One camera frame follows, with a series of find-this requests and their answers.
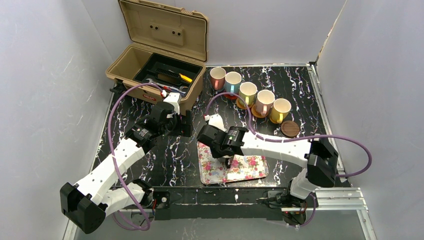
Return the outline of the floral rectangular tray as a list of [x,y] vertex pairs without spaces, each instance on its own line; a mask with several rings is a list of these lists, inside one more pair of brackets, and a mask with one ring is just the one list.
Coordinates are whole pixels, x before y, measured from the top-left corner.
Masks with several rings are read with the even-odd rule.
[[260,155],[235,155],[231,167],[226,168],[220,158],[213,158],[211,150],[197,143],[200,181],[204,185],[227,184],[265,178],[269,174],[266,158]]

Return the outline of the orange wood coaster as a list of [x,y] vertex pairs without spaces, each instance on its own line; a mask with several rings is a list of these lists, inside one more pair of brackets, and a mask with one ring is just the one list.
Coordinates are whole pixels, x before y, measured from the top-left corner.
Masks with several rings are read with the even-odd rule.
[[242,101],[238,98],[236,100],[236,105],[238,108],[242,109],[242,110],[247,110],[247,109],[251,109],[252,106],[254,105],[254,103],[252,102],[251,104],[249,104],[248,106],[245,106]]

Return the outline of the light wood coaster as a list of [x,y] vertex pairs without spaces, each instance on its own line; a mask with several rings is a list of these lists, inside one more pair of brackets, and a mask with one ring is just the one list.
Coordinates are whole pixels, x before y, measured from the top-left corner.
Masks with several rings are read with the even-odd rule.
[[250,110],[251,110],[252,115],[255,116],[258,119],[263,119],[263,118],[266,117],[266,115],[265,116],[262,116],[260,113],[258,113],[256,111],[256,105],[255,104],[250,108]]

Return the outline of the red coaster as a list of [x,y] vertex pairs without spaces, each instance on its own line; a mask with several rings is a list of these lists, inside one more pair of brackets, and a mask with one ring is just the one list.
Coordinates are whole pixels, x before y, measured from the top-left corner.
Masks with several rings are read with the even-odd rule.
[[224,92],[223,96],[230,100],[236,100],[238,98],[237,94],[231,92]]

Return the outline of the green mug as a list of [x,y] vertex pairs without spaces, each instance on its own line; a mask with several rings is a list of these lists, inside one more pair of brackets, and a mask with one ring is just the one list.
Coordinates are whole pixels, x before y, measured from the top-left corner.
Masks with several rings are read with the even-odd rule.
[[256,94],[258,92],[257,86],[252,82],[244,82],[240,85],[239,96],[244,100],[243,103],[246,107],[254,103]]

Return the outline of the pink mug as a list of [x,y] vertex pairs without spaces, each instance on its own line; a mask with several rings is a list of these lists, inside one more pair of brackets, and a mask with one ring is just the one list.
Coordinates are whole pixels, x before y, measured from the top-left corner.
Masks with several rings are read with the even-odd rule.
[[271,107],[275,101],[275,94],[267,89],[261,90],[256,95],[255,106],[253,109],[260,117],[266,117],[271,110]]
[[226,74],[226,70],[222,67],[213,67],[210,70],[210,85],[214,91],[220,92],[224,89]]

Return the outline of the light blue mug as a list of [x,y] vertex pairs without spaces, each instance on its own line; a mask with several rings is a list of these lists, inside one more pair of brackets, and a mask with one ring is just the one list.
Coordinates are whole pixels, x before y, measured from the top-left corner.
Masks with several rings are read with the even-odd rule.
[[236,71],[228,72],[225,75],[224,90],[228,93],[238,94],[242,84],[242,76]]

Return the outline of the yellow mug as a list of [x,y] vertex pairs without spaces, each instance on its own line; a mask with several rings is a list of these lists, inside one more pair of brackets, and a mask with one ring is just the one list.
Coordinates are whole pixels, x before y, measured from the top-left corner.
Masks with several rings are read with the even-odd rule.
[[274,124],[281,124],[292,109],[291,103],[285,98],[278,98],[274,101],[269,114],[269,119]]

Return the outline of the dark walnut wooden coaster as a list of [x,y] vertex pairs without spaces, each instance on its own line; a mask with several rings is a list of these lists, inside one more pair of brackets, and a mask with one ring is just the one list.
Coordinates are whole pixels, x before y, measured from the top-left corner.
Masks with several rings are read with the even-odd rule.
[[295,138],[300,133],[300,126],[291,120],[281,123],[280,130],[287,138]]

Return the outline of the tan plastic toolbox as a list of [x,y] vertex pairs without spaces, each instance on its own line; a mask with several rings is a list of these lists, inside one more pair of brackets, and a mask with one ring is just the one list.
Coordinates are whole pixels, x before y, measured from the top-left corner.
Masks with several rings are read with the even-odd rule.
[[105,74],[115,85],[111,91],[156,104],[161,90],[133,78],[153,54],[159,54],[202,67],[185,97],[181,94],[180,112],[191,110],[203,90],[203,75],[208,61],[209,19],[197,11],[146,0],[121,0],[131,44],[108,67]]

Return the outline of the black mug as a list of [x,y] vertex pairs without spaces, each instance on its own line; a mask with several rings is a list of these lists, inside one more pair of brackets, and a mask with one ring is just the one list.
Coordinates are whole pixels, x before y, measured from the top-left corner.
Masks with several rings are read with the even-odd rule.
[[220,158],[220,162],[227,168],[229,169],[232,165],[233,159],[234,159],[234,155],[225,155],[223,157]]

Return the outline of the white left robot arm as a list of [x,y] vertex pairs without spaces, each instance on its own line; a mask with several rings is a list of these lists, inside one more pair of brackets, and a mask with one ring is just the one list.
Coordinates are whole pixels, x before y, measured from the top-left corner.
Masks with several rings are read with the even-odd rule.
[[61,187],[62,213],[85,234],[94,232],[108,215],[127,206],[150,207],[154,203],[154,189],[142,179],[135,179],[127,187],[110,188],[128,168],[157,145],[160,137],[192,135],[191,110],[179,113],[175,107],[176,103],[165,101],[155,104],[94,170],[75,184],[67,182]]

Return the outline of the silver wrench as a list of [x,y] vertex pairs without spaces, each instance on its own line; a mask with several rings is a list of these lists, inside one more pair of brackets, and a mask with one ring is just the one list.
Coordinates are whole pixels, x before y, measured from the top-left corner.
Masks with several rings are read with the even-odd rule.
[[147,78],[146,80],[148,81],[148,83],[156,84],[159,87],[163,88],[164,90],[168,90],[168,91],[175,92],[175,93],[186,94],[187,91],[189,90],[189,88],[187,86],[180,86],[180,87],[170,86],[170,85],[159,83],[159,82],[153,80],[152,78]]

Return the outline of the yellow handled screwdriver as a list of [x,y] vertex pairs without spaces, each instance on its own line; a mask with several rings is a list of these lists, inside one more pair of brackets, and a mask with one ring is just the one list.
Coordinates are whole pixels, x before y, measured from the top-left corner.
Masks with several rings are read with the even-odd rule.
[[171,72],[171,73],[173,73],[173,75],[176,78],[181,78],[183,81],[185,81],[187,83],[192,83],[193,82],[193,80],[190,77],[188,77],[188,76],[186,76],[186,75],[184,75],[182,73],[176,73],[176,72],[174,72],[174,71],[172,71],[170,69],[168,71]]

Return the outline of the aluminium frame rail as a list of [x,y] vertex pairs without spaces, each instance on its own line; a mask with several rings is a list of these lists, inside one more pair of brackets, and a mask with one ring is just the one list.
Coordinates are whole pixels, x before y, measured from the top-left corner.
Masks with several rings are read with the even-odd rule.
[[[215,95],[210,88],[209,66],[204,74],[203,90],[193,105],[193,133],[205,123],[202,118],[210,99]],[[288,120],[300,125],[298,137],[313,134],[331,133],[324,98],[319,86],[316,64],[274,64],[247,66],[219,66],[227,72],[238,72],[242,80],[252,81],[259,90],[274,91],[277,98],[288,98],[292,104]],[[142,103],[126,96],[114,113],[111,122],[114,146],[124,137],[140,114],[147,114],[151,103]],[[239,109],[235,101],[219,97],[210,109],[215,108],[227,121],[228,126],[246,126],[248,116]],[[289,180],[300,171],[300,167],[285,160],[267,158],[266,177],[256,180],[243,180],[230,183],[201,182],[198,147],[195,137],[160,138],[156,146],[141,160],[133,164],[124,174],[126,183],[135,179],[146,179],[153,185],[155,193],[170,194],[170,208],[159,209],[157,220],[172,219],[265,219],[282,220],[284,209],[271,210],[256,202],[265,197],[268,191],[282,191]],[[351,187],[347,178],[337,178],[335,187],[317,189],[316,217],[318,211],[365,211],[367,204],[359,187]]]

